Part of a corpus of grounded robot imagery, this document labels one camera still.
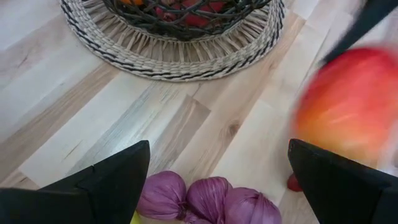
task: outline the red fruit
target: red fruit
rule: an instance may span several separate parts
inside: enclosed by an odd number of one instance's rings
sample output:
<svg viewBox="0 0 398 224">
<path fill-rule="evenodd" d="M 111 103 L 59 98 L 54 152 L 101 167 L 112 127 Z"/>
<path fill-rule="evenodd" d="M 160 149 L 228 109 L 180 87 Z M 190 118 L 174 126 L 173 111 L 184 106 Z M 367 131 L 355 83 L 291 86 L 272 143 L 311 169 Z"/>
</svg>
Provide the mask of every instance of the red fruit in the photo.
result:
<svg viewBox="0 0 398 224">
<path fill-rule="evenodd" d="M 175 3 L 175 0 L 163 0 L 162 3 L 166 4 L 168 6 L 172 6 L 174 9 L 181 9 L 181 5 L 179 3 Z M 181 3 L 184 7 L 190 7 L 196 4 L 198 1 L 197 0 L 186 0 L 183 3 Z M 225 2 L 210 2 L 209 5 L 204 5 L 199 10 L 205 11 L 205 12 L 219 12 Z M 156 8 L 156 14 L 164 21 L 167 22 L 172 22 L 176 20 L 177 15 L 169 13 L 169 12 L 164 12 L 160 8 Z M 209 23 L 209 19 L 202 17 L 202 16 L 196 16 L 193 14 L 189 14 L 186 16 L 185 20 L 183 21 L 184 24 L 188 26 L 195 26 L 195 27 L 205 27 Z"/>
<path fill-rule="evenodd" d="M 375 167 L 398 118 L 398 61 L 376 47 L 348 50 L 325 65 L 298 104 L 298 138 Z"/>
<path fill-rule="evenodd" d="M 293 190 L 294 192 L 302 192 L 303 189 L 300 187 L 299 182 L 294 174 L 290 175 L 287 180 L 287 188 Z"/>
</svg>

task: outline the woven mat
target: woven mat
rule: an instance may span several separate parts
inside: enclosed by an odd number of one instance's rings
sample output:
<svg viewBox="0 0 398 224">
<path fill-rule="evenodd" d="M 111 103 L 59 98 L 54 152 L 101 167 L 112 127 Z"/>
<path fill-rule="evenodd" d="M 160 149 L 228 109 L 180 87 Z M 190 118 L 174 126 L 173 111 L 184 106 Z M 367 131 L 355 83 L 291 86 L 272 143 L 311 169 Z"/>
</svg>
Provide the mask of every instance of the woven mat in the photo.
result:
<svg viewBox="0 0 398 224">
<path fill-rule="evenodd" d="M 285 16 L 282 0 L 273 0 L 223 34 L 181 42 L 130 26 L 102 0 L 60 2 L 95 55 L 134 75 L 173 82 L 221 78 L 257 62 L 278 41 Z"/>
</svg>

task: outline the apple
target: apple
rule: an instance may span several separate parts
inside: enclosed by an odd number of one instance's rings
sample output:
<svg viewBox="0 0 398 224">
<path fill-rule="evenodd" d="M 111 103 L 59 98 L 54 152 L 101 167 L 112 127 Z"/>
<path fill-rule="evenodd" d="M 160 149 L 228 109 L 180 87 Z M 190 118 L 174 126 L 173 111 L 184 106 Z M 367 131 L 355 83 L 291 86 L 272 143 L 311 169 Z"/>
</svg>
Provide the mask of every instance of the apple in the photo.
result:
<svg viewBox="0 0 398 224">
<path fill-rule="evenodd" d="M 376 167 L 397 118 L 397 55 L 360 47 L 315 74 L 298 102 L 292 128 L 303 141 Z"/>
</svg>

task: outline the purple onion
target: purple onion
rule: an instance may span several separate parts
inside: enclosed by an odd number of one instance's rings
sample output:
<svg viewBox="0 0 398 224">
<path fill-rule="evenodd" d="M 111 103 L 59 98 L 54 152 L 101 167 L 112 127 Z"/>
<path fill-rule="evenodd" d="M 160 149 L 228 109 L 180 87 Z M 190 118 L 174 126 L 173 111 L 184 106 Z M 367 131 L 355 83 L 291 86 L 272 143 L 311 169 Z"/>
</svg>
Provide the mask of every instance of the purple onion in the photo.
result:
<svg viewBox="0 0 398 224">
<path fill-rule="evenodd" d="M 238 187 L 225 198 L 227 224 L 281 224 L 279 209 L 263 194 L 253 189 Z"/>
<path fill-rule="evenodd" d="M 195 215 L 191 211 L 187 211 L 187 216 L 185 217 L 184 222 L 188 223 L 188 224 L 212 224 L 211 222 L 209 222 L 207 220 L 199 218 L 197 215 Z"/>
<path fill-rule="evenodd" d="M 224 199 L 232 185 L 223 177 L 210 177 L 194 182 L 187 193 L 193 213 L 213 224 L 224 224 Z"/>
<path fill-rule="evenodd" d="M 157 220 L 183 220 L 187 187 L 172 171 L 163 171 L 147 178 L 137 205 L 144 217 Z"/>
</svg>

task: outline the wire basket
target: wire basket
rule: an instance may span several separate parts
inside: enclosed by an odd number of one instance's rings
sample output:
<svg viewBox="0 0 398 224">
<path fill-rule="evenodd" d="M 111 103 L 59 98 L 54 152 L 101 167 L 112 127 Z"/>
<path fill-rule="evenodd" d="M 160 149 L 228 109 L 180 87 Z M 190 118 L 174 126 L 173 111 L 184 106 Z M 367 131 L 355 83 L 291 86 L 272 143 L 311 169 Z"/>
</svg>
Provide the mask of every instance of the wire basket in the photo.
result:
<svg viewBox="0 0 398 224">
<path fill-rule="evenodd" d="M 103 0 L 132 26 L 182 41 L 222 34 L 270 1 L 274 0 Z"/>
</svg>

